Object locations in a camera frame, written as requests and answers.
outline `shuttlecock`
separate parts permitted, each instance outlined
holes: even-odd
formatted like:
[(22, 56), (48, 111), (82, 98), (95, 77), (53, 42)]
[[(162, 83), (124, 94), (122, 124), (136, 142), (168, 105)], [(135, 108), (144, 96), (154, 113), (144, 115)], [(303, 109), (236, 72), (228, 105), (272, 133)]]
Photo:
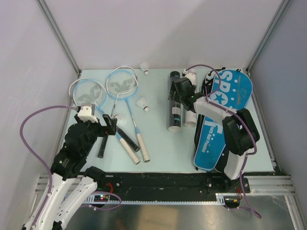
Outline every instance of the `shuttlecock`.
[(142, 64), (140, 64), (140, 68), (141, 68), (141, 70), (143, 70), (145, 75), (148, 75), (148, 73), (149, 73), (149, 71), (148, 71), (149, 70), (148, 62), (143, 62)]
[(123, 127), (126, 124), (126, 120), (122, 116), (115, 114), (114, 118), (117, 119), (117, 126)]
[(147, 106), (146, 99), (145, 99), (144, 97), (142, 97), (141, 99), (139, 99), (139, 100), (136, 102), (136, 104), (137, 104), (140, 108), (142, 108), (144, 111), (146, 111), (146, 112), (149, 110), (149, 108), (148, 108), (148, 106)]

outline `red wire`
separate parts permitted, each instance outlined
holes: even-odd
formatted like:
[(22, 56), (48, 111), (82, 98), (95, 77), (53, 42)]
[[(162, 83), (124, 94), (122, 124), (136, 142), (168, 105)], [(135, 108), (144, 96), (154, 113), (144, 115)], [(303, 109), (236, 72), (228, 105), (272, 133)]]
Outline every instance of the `red wire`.
[(112, 184), (111, 184), (111, 183), (107, 183), (106, 185), (107, 185), (107, 186), (110, 186), (110, 188), (111, 188), (111, 193), (113, 193), (113, 186), (112, 186)]
[(242, 200), (242, 193), (240, 187), (238, 187), (238, 195), (240, 195), (240, 200)]

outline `gray wall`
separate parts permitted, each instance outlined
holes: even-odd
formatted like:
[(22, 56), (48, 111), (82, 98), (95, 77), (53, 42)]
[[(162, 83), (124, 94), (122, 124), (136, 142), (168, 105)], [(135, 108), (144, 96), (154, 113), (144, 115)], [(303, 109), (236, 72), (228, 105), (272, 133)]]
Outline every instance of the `gray wall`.
[(307, 1), (295, 0), (251, 71), (278, 163), (307, 215)]
[(81, 69), (244, 67), (282, 0), (46, 0)]
[[(29, 213), (41, 163), (19, 137), (22, 121), (32, 112), (68, 104), (68, 87), (76, 78), (69, 61), (34, 0), (0, 3), (0, 229), (21, 229)], [(50, 163), (64, 109), (31, 118), (24, 135)]]

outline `racket grip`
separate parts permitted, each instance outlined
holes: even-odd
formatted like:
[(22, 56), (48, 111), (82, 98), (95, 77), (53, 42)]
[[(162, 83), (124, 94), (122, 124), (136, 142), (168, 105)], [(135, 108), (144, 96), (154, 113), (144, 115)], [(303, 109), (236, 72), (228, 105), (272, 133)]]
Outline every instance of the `racket grip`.
[(120, 136), (122, 138), (124, 138), (124, 140), (128, 143), (128, 145), (130, 145), (131, 148), (133, 148), (134, 151), (139, 151), (140, 147), (134, 143), (133, 140), (131, 140), (131, 138), (118, 126), (116, 127), (117, 132), (120, 134)]
[(136, 135), (136, 138), (138, 139), (139, 145), (141, 147), (141, 152), (142, 152), (144, 162), (150, 162), (150, 158), (149, 158), (149, 155), (147, 153), (147, 149), (145, 147), (142, 136), (138, 133)]
[(133, 152), (133, 150), (130, 148), (130, 146), (127, 144), (127, 142), (121, 138), (120, 140), (121, 145), (124, 147), (124, 149), (126, 150), (126, 152), (128, 153), (128, 155), (130, 156), (130, 158), (133, 160), (133, 162), (135, 164), (140, 163), (140, 159), (135, 155), (135, 153)]
[(101, 146), (98, 152), (98, 158), (103, 158), (106, 150), (106, 142), (109, 135), (102, 138)]

